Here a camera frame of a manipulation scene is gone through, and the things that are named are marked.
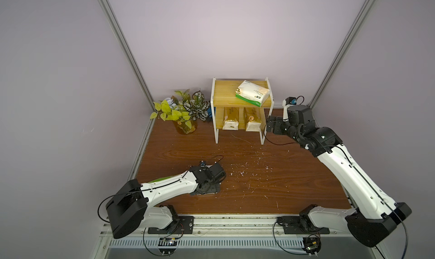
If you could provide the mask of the gold tissue pack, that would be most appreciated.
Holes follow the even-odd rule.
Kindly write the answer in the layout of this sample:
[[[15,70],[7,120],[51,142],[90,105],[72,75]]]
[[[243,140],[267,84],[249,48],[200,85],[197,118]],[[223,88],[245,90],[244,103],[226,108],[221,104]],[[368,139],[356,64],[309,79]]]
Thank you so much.
[[[261,115],[258,107],[244,108],[245,130],[247,132],[261,131]]]
[[[238,131],[239,130],[239,108],[225,107],[223,130]]]

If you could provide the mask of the white tissue pack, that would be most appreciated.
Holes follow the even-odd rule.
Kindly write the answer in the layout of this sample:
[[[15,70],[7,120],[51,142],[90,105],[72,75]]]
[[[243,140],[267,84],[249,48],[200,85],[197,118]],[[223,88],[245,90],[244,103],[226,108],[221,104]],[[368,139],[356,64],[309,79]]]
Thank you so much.
[[[261,107],[270,95],[270,89],[244,80],[235,90],[236,97]]]

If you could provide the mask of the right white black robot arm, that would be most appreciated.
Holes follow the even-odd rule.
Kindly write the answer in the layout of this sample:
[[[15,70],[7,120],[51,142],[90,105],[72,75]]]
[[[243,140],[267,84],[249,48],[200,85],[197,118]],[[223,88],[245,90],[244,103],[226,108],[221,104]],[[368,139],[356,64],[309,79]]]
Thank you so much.
[[[270,116],[266,133],[286,135],[323,163],[353,200],[354,208],[310,205],[300,212],[305,230],[321,228],[350,233],[366,247],[386,239],[412,213],[404,202],[387,195],[352,158],[342,139],[329,127],[318,127],[305,105],[285,105],[283,116]]]

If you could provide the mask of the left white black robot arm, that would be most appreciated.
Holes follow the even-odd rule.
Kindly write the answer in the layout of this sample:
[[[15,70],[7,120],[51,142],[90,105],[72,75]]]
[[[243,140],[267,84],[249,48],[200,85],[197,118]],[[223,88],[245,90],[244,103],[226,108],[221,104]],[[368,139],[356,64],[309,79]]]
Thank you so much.
[[[181,174],[148,183],[130,180],[116,194],[103,200],[108,216],[106,223],[110,224],[115,239],[130,235],[141,225],[174,230],[181,223],[180,217],[173,206],[160,207],[160,204],[184,194],[216,194],[225,178],[224,168],[215,162],[192,166]]]

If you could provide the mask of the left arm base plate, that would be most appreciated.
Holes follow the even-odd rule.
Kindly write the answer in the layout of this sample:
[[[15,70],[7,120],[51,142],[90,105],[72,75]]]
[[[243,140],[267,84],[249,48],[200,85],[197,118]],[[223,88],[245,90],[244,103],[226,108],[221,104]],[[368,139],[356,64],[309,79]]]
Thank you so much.
[[[194,216],[176,217],[167,227],[159,229],[151,227],[147,229],[150,235],[192,234]]]

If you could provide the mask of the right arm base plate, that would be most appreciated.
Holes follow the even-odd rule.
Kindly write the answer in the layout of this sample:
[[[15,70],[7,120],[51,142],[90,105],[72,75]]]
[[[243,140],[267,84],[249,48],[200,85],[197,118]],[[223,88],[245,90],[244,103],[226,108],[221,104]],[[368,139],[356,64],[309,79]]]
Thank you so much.
[[[278,225],[282,226],[285,234],[329,234],[328,228],[316,227],[307,217],[281,216],[277,217]]]

